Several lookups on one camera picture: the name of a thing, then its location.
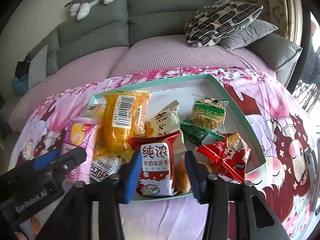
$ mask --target wall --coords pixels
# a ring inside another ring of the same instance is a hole
[[[68,18],[64,6],[71,0],[23,0],[0,36],[0,93],[13,94],[11,80],[18,61],[55,26]]]

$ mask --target white barcode label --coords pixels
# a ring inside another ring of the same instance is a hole
[[[141,109],[142,109],[142,106],[139,106],[139,107],[137,108],[137,119],[136,119],[136,125],[137,125],[137,126],[140,124]]]
[[[131,129],[132,114],[131,109],[136,97],[119,96],[113,114],[112,126],[118,128]]]

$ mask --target gray and white plush toy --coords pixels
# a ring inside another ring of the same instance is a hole
[[[71,16],[77,16],[77,20],[81,21],[85,18],[92,6],[95,6],[99,3],[109,4],[114,0],[72,0],[65,7],[68,6],[68,10],[71,12]]]

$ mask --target sofa backrest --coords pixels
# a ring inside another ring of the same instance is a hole
[[[28,55],[47,44],[47,76],[67,63],[98,50],[155,36],[183,34],[195,11],[217,0],[115,0],[93,6],[81,21],[71,17],[52,30]]]

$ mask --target pink snack package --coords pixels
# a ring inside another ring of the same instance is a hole
[[[68,151],[81,146],[87,152],[87,159],[67,174],[66,180],[70,182],[82,180],[86,184],[90,183],[90,165],[100,123],[100,120],[86,117],[70,119],[67,126],[67,133],[61,147],[61,154],[65,154]]]

